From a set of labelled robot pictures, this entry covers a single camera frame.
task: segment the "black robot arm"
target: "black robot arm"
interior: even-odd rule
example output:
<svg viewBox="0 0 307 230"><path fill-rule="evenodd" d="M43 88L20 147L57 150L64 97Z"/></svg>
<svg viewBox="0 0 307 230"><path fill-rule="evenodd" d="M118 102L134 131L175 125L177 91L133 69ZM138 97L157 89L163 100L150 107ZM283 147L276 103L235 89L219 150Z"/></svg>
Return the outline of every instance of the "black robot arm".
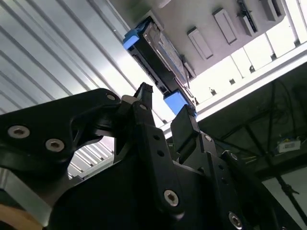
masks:
<svg viewBox="0 0 307 230"><path fill-rule="evenodd" d="M171 159L152 87L120 100L99 89L0 116L0 187L48 230L299 230L238 156L218 156L184 106ZM74 152L115 138L114 164L68 179Z"/></svg>

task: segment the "hole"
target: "hole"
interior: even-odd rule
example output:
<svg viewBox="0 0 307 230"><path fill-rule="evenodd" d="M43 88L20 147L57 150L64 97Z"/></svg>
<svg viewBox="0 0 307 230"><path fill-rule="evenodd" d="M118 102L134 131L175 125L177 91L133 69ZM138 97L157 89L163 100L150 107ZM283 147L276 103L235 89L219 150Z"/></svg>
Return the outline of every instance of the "hole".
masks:
<svg viewBox="0 0 307 230"><path fill-rule="evenodd" d="M14 134L16 134L16 135L23 135L24 131L18 128L16 130L14 130Z"/></svg>
<svg viewBox="0 0 307 230"><path fill-rule="evenodd" d="M272 59L272 61L274 61L274 60L276 60L276 59L277 59L277 56L276 56L276 54L275 54L275 53L271 55L271 59Z"/></svg>
<svg viewBox="0 0 307 230"><path fill-rule="evenodd" d="M147 110L147 107L146 107L145 105L143 105L143 104L140 104L140 107L141 107L142 109L144 109L144 110Z"/></svg>
<svg viewBox="0 0 307 230"><path fill-rule="evenodd" d="M161 150L158 150L158 155L160 156L160 157L163 157L164 156L164 153L161 151Z"/></svg>
<svg viewBox="0 0 307 230"><path fill-rule="evenodd" d="M230 79L230 80L229 80L229 83L230 83L231 85L233 85L233 84L235 84L235 80L234 80L234 79Z"/></svg>
<svg viewBox="0 0 307 230"><path fill-rule="evenodd" d="M233 222L235 223L236 226L240 225L239 220L237 219L237 217L232 217Z"/></svg>
<svg viewBox="0 0 307 230"><path fill-rule="evenodd" d="M255 72L255 68L253 66L250 66L249 71L250 71L250 73L253 73L253 72Z"/></svg>
<svg viewBox="0 0 307 230"><path fill-rule="evenodd" d="M156 139L156 140L160 140L159 136L157 136L157 135L154 135L153 138Z"/></svg>
<svg viewBox="0 0 307 230"><path fill-rule="evenodd" d="M216 95L216 91L215 90L210 90L212 96Z"/></svg>
<svg viewBox="0 0 307 230"><path fill-rule="evenodd" d="M57 142L51 142L51 143L50 143L50 146L57 149L57 148L59 148L59 143L57 143Z"/></svg>
<svg viewBox="0 0 307 230"><path fill-rule="evenodd" d="M173 202L175 201L175 196L174 196L173 194L170 194L170 193L169 193L169 194L167 195L167 197L168 197L169 200L171 200L171 201L173 201Z"/></svg>
<svg viewBox="0 0 307 230"><path fill-rule="evenodd" d="M228 184L228 182L227 182L227 180L225 180L225 178L222 178L222 182L224 183L224 184Z"/></svg>
<svg viewBox="0 0 307 230"><path fill-rule="evenodd" d="M205 173L203 167L200 167L197 171L201 172L201 173Z"/></svg>

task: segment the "black metal bracket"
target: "black metal bracket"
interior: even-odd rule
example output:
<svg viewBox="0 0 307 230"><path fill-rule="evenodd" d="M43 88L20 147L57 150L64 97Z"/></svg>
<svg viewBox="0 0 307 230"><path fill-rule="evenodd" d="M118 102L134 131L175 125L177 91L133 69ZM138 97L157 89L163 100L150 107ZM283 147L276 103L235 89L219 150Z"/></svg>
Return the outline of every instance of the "black metal bracket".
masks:
<svg viewBox="0 0 307 230"><path fill-rule="evenodd" d="M171 125L174 144L178 146L176 149L180 153L179 162L204 173L210 179L220 228L250 229L240 209L227 164L218 158L212 138L199 131L193 114L190 107L186 105ZM181 131L177 126L178 123L181 124Z"/></svg>
<svg viewBox="0 0 307 230"><path fill-rule="evenodd" d="M155 127L150 107L132 104L133 141L145 166L156 208L170 220L184 215L184 200L163 131Z"/></svg>
<svg viewBox="0 0 307 230"><path fill-rule="evenodd" d="M95 134L97 116L119 104L113 92L98 89L0 116L0 166L36 177L63 175L77 149L102 138Z"/></svg>

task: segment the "black mount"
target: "black mount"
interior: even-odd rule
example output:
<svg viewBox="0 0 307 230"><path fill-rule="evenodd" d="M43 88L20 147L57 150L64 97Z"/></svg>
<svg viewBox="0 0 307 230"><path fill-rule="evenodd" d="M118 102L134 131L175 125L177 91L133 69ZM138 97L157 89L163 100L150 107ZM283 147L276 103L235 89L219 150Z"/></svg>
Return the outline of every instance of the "black mount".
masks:
<svg viewBox="0 0 307 230"><path fill-rule="evenodd" d="M113 166L62 195L48 230L300 229L237 156L228 151L218 156L188 105L171 125L180 153L172 161L154 125L152 92L143 83L133 97L120 100L100 89L0 116L0 166L38 184L62 176L82 146L103 136L116 139ZM16 125L30 134L12 138L8 130ZM53 138L64 143L63 150L46 148Z"/></svg>

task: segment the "ceiling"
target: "ceiling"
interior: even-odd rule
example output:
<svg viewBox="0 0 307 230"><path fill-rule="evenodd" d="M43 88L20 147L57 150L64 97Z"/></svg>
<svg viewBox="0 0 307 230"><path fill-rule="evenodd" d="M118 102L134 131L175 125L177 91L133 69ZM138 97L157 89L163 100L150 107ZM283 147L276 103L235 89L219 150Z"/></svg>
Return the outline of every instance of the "ceiling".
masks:
<svg viewBox="0 0 307 230"><path fill-rule="evenodd" d="M285 20L191 82L199 121L307 61L306 3L283 2ZM121 97L153 85L122 47L129 29L107 0L0 0L0 113L97 88ZM153 90L154 121L170 137L175 115ZM70 176L111 164L113 151L112 138L78 150Z"/></svg>
<svg viewBox="0 0 307 230"><path fill-rule="evenodd" d="M264 158L260 156L261 152L244 128L245 125L249 125L266 152L278 154L278 142L287 138L300 139L302 143L300 150L283 153L272 159L273 163L277 165L278 170L282 174L300 167L306 167L307 145L305 141L307 139L307 117L305 117L301 104L295 97L296 87L305 87L307 89L306 71L307 63L284 74L278 80L274 81L276 90L274 119L269 150L267 149L267 145L272 83L257 89L244 98L203 119L199 122L200 129L212 137L215 137L215 142L220 152L224 149L235 152L243 158L247 165L263 180L273 175ZM303 99L303 104L307 104L306 97ZM241 125L243 126L242 128L236 129L236 127ZM227 135L234 129L236 129L236 131L233 132L232 135ZM228 143L249 150L250 152L233 148Z"/></svg>

